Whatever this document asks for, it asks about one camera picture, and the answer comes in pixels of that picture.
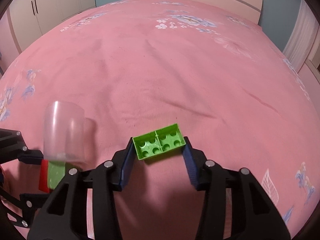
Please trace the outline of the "red block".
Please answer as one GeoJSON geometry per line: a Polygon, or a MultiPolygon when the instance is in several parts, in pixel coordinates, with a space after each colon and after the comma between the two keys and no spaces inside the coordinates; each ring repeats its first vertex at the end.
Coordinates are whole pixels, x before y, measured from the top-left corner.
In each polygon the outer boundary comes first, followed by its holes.
{"type": "Polygon", "coordinates": [[[50,193],[50,188],[47,185],[48,180],[48,161],[42,159],[40,176],[39,176],[39,190],[45,193],[50,193]]]}

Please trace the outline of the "pink floral bed sheet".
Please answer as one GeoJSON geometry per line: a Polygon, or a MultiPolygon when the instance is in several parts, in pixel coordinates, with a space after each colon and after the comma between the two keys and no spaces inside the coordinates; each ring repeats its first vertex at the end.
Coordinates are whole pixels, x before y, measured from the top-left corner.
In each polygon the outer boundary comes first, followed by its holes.
{"type": "Polygon", "coordinates": [[[307,80],[262,32],[201,3],[126,0],[73,16],[1,78],[1,127],[43,148],[47,106],[84,109],[95,168],[131,137],[178,124],[222,167],[249,168],[291,235],[319,200],[319,116],[307,80]]]}

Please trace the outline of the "white wardrobe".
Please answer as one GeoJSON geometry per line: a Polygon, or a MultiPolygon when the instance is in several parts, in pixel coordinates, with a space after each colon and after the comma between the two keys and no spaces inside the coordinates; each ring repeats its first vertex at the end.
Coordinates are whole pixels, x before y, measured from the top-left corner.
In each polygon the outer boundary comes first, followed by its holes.
{"type": "Polygon", "coordinates": [[[21,53],[60,23],[94,7],[95,0],[12,0],[5,13],[21,53]]]}

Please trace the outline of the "white curtain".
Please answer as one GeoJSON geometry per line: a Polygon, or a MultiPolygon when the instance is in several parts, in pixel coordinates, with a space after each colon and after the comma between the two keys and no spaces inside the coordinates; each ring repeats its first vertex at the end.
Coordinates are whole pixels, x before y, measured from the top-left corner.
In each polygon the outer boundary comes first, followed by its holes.
{"type": "Polygon", "coordinates": [[[283,50],[290,68],[298,72],[306,61],[316,39],[319,23],[305,0],[301,0],[291,36],[283,50]]]}

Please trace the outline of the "small green block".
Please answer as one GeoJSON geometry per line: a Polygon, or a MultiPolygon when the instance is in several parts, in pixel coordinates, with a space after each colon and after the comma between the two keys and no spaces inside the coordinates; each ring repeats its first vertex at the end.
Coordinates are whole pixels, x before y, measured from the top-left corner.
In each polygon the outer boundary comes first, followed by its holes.
{"type": "Polygon", "coordinates": [[[65,176],[66,163],[61,161],[48,161],[47,187],[54,190],[65,176]]]}

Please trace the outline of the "clear plastic cup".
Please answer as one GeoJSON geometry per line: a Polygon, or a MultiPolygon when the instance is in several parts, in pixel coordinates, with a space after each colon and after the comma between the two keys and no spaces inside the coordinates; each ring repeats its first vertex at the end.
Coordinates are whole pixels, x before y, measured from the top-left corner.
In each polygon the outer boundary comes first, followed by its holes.
{"type": "Polygon", "coordinates": [[[43,155],[49,161],[85,163],[89,160],[96,130],[80,106],[54,101],[44,111],[43,155]]]}

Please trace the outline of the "green toy brick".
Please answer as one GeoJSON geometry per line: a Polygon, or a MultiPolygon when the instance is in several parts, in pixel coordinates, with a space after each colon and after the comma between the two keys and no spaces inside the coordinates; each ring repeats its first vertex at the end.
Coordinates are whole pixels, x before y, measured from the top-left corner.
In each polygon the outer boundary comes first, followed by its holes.
{"type": "Polygon", "coordinates": [[[178,124],[133,137],[138,160],[146,160],[175,151],[186,145],[178,124]]]}

